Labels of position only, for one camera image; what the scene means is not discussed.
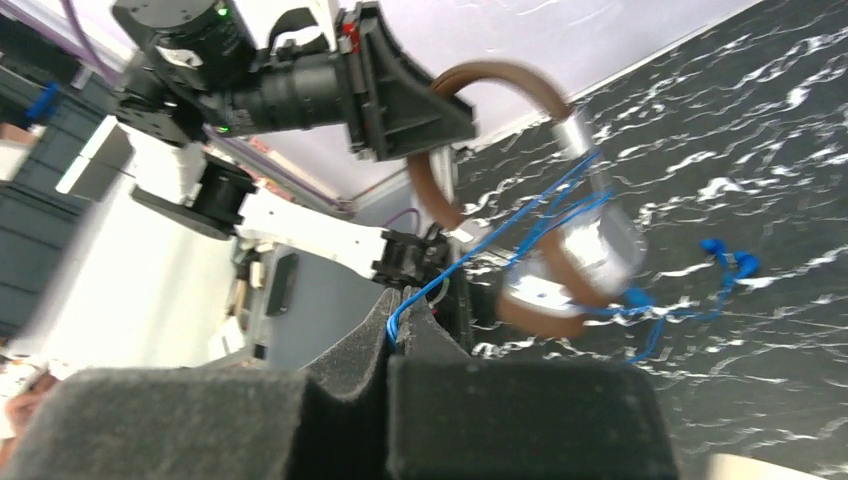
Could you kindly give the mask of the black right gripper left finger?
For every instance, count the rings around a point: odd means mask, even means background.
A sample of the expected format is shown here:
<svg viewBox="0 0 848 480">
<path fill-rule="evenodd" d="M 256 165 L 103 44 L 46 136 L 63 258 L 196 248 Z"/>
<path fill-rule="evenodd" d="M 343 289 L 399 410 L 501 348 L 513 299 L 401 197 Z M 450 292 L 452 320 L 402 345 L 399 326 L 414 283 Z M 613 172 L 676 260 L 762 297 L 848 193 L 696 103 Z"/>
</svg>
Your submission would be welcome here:
<svg viewBox="0 0 848 480">
<path fill-rule="evenodd" d="M 307 367 L 89 369 L 54 387 L 5 479 L 380 479 L 385 323 L 402 293 Z"/>
</svg>

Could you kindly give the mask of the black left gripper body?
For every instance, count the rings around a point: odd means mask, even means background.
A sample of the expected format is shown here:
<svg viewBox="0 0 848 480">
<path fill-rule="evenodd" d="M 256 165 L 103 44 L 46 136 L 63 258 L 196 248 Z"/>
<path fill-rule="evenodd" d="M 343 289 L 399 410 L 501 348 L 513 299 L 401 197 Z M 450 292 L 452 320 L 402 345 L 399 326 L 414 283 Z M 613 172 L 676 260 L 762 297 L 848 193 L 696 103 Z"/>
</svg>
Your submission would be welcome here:
<svg viewBox="0 0 848 480">
<path fill-rule="evenodd" d="M 361 112 L 364 88 L 352 65 L 348 56 L 333 65 L 258 68 L 225 90 L 225 134 L 252 136 L 343 125 L 352 152 L 369 150 Z"/>
</svg>

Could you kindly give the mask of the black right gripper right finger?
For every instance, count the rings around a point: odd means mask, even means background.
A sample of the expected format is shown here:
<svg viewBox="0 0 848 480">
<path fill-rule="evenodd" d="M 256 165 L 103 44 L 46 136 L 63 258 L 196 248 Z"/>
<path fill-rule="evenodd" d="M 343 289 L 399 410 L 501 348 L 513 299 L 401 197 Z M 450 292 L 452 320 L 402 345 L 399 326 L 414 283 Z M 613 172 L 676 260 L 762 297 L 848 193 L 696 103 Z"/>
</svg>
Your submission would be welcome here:
<svg viewBox="0 0 848 480">
<path fill-rule="evenodd" d="M 387 473 L 392 479 L 677 479 L 647 376 L 598 360 L 483 360 L 424 345 L 419 293 L 392 314 Z"/>
</svg>

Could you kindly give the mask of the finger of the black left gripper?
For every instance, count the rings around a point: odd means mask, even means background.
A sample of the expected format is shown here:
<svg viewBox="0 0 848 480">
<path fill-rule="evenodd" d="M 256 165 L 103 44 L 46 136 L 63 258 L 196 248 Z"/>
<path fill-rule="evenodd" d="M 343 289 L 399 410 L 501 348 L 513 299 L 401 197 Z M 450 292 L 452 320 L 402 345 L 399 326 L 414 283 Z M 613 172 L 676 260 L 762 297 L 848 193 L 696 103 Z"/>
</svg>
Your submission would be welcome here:
<svg viewBox="0 0 848 480">
<path fill-rule="evenodd" d="M 351 11 L 351 149 L 396 160 L 476 136 L 473 107 L 431 89 L 433 77 L 387 27 L 377 2 Z"/>
</svg>

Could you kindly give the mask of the brown silver headphones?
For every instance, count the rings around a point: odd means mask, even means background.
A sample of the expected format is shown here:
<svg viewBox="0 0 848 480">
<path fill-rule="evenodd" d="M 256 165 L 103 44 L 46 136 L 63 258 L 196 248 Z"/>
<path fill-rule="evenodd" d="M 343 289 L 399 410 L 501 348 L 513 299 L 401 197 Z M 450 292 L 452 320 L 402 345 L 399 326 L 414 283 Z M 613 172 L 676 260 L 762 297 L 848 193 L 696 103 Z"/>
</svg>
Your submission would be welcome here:
<svg viewBox="0 0 848 480">
<path fill-rule="evenodd" d="M 561 152 L 574 165 L 490 231 L 443 194 L 430 153 L 410 156 L 407 170 L 424 209 L 464 252 L 455 264 L 463 265 L 518 221 L 532 218 L 504 268 L 495 301 L 499 320 L 534 336 L 572 338 L 592 317 L 649 313 L 653 301 L 633 284 L 646 256 L 644 237 L 614 204 L 612 188 L 596 168 L 601 152 L 573 103 L 538 71 L 508 61 L 457 65 L 440 74 L 431 89 L 448 96 L 480 81 L 506 84 L 545 110 Z"/>
</svg>

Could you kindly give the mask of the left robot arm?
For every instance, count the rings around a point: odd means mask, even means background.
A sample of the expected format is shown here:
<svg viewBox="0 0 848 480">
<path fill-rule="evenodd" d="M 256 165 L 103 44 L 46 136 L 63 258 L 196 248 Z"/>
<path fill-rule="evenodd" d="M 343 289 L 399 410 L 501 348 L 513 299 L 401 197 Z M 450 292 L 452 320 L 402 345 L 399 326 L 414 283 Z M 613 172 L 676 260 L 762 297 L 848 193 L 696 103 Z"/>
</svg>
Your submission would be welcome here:
<svg viewBox="0 0 848 480">
<path fill-rule="evenodd" d="M 431 89 L 375 2 L 287 6 L 264 47 L 233 1 L 117 1 L 111 13 L 136 45 L 112 94 L 123 126 L 201 162 L 178 200 L 137 189 L 142 205 L 203 235 L 274 242 L 401 288 L 456 267 L 437 220 L 424 236 L 366 227 L 272 199 L 247 172 L 202 152 L 234 138 L 342 125 L 352 152 L 406 159 L 474 137 L 472 107 Z"/>
</svg>

